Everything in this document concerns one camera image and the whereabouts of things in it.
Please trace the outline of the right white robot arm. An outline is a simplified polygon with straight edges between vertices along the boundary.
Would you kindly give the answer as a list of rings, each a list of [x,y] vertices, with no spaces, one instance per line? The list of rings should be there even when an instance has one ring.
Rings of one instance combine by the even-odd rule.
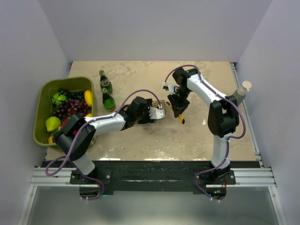
[[[167,96],[171,103],[175,118],[183,114],[190,102],[188,96],[194,92],[208,107],[208,128],[213,134],[212,168],[208,170],[209,179],[214,184],[220,184],[225,179],[223,170],[230,169],[229,148],[230,139],[234,136],[236,127],[240,123],[240,110],[235,96],[226,96],[201,75],[199,69],[191,65],[192,69],[185,70],[184,66],[172,70],[167,77],[172,76],[175,84],[164,81],[163,88],[169,91]]]

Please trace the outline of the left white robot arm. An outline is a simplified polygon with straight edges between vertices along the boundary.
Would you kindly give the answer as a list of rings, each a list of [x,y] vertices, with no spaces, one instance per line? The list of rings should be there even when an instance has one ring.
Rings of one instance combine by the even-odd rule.
[[[54,135],[53,140],[66,154],[66,160],[73,162],[81,171],[81,179],[92,184],[97,179],[97,172],[86,151],[95,136],[126,130],[135,123],[155,123],[164,116],[165,111],[161,105],[153,107],[151,99],[136,97],[130,105],[107,116],[88,118],[80,114],[73,115]]]

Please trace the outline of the yellow utility knife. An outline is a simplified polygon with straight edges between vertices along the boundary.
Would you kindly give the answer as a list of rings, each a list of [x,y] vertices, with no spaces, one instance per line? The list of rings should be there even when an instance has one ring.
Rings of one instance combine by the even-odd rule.
[[[176,113],[176,111],[173,109],[173,106],[171,105],[171,103],[169,103],[169,102],[167,101],[166,104],[167,104],[167,105],[170,107],[170,109],[173,111],[175,118],[177,118],[177,119],[180,121],[180,123],[181,123],[182,125],[184,125],[184,124],[185,124],[185,119],[184,119],[184,117],[183,117],[180,113],[179,113],[179,114]]]

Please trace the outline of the brown cardboard express box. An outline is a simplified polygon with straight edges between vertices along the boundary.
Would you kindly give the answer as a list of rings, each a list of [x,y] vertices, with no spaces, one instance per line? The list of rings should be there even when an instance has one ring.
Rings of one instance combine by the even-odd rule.
[[[165,102],[164,101],[153,101],[152,107],[158,108],[158,109],[165,109]],[[127,121],[127,124],[130,123],[137,123],[136,121],[136,113],[137,113],[137,102],[134,99],[129,105],[125,105],[122,107],[120,114],[124,116],[125,120]]]

